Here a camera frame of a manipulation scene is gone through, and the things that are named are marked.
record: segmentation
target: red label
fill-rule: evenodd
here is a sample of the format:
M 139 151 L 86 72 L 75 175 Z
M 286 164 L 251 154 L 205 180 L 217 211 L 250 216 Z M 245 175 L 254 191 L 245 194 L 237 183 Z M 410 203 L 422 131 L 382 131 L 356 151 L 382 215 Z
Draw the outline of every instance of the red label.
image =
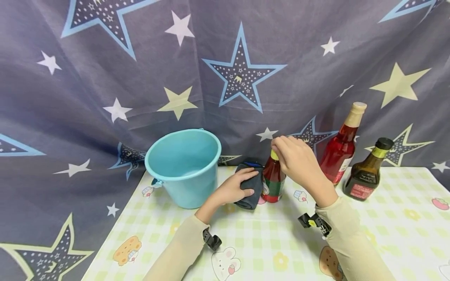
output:
M 355 183 L 351 188 L 350 195 L 365 200 L 370 196 L 370 194 L 372 194 L 373 191 L 373 188 L 368 188 Z
M 333 184 L 338 183 L 342 179 L 342 176 L 344 175 L 344 173 L 345 173 L 345 171 L 338 172 L 336 177 L 333 180 Z

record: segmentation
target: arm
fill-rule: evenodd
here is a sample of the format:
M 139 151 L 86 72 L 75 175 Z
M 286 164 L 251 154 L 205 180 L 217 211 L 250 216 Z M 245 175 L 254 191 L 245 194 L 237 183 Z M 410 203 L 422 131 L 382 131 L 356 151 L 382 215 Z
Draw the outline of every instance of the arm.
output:
M 348 281 L 395 281 L 379 253 L 360 228 L 356 212 L 342 198 L 316 213 L 331 226 L 326 241 Z
M 176 231 L 172 241 L 147 272 L 144 281 L 180 281 L 203 249 L 203 230 L 217 209 L 252 195 L 252 189 L 241 190 L 241 182 L 258 174 L 253 168 L 235 173 L 209 196 L 195 215 L 187 218 Z
M 355 211 L 339 198 L 333 184 L 325 177 L 311 148 L 294 137 L 282 136 L 272 141 L 272 149 L 280 159 L 283 172 L 308 191 L 316 201 L 316 213 L 331 226 L 326 240 L 334 250 L 347 280 L 395 280 L 362 232 Z M 340 276 L 337 267 L 332 273 L 334 277 Z

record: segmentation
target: black wrist mount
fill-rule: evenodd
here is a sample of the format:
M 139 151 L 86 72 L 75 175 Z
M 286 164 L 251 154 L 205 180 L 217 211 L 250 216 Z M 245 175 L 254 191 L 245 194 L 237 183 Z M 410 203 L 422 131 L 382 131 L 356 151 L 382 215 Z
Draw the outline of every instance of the black wrist mount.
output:
M 298 218 L 298 221 L 304 228 L 310 227 L 320 228 L 320 231 L 322 232 L 324 237 L 327 237 L 328 234 L 330 234 L 331 226 L 328 223 L 326 223 L 323 219 L 321 219 L 318 214 L 314 213 L 314 215 L 310 217 L 308 213 L 304 213 Z
M 214 252 L 222 245 L 222 240 L 217 235 L 212 236 L 208 229 L 203 230 L 203 241 Z

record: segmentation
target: star-patterned curtain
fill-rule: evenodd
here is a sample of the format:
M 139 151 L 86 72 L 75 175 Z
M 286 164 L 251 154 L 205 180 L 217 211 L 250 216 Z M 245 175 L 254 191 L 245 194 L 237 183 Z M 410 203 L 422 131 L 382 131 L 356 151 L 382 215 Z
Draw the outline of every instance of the star-patterned curtain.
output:
M 145 152 L 177 130 L 217 135 L 220 165 L 265 163 L 280 135 L 320 158 L 360 101 L 353 162 L 388 137 L 383 165 L 428 167 L 450 189 L 443 0 L 35 0 L 0 13 L 0 280 L 80 280 Z

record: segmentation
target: checkered tablecloth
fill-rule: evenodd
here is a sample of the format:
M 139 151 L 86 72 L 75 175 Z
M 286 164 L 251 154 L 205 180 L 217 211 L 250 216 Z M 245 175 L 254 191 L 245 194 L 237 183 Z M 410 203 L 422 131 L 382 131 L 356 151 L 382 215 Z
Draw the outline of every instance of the checkered tablecloth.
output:
M 219 167 L 218 183 L 234 169 Z M 343 195 L 342 182 L 337 191 L 359 213 L 367 237 L 397 280 L 448 280 L 444 275 L 450 272 L 450 210 L 445 201 L 450 202 L 450 194 L 426 168 L 383 167 L 381 174 L 381 184 L 366 202 Z M 142 280 L 178 226 L 195 212 L 177 207 L 164 188 L 147 188 L 151 181 L 146 173 L 83 280 Z M 295 193 L 301 194 L 298 199 Z M 219 274 L 205 246 L 184 280 L 333 280 L 319 268 L 326 246 L 319 230 L 304 229 L 297 221 L 305 212 L 312 215 L 314 205 L 290 179 L 278 203 L 258 205 L 255 211 L 225 205 L 212 220 L 211 233 L 223 242 L 216 257 L 227 257 L 225 266 L 233 264 L 233 274 Z M 114 255 L 131 237 L 130 245 L 142 246 L 133 262 L 119 266 Z

